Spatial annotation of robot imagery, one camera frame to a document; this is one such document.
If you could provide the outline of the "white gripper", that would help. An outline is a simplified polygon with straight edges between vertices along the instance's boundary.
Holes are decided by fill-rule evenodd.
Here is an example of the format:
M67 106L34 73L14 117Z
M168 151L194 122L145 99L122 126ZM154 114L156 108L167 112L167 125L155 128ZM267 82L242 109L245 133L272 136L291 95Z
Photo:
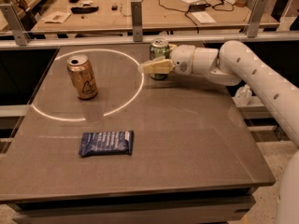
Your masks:
M170 59L160 61L147 61L138 67L138 71L144 74L169 74L174 70L180 75L189 76L192 73L192 58L195 46L169 44Z

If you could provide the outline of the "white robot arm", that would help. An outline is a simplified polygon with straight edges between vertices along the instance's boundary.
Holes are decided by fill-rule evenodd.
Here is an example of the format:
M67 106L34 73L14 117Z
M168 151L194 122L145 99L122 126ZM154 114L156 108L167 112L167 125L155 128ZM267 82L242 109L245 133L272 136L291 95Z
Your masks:
M175 46L168 57L140 64L139 71L201 75L227 86L245 81L297 147L281 177L275 224L299 224L299 89L296 86L235 40L225 42L219 49Z

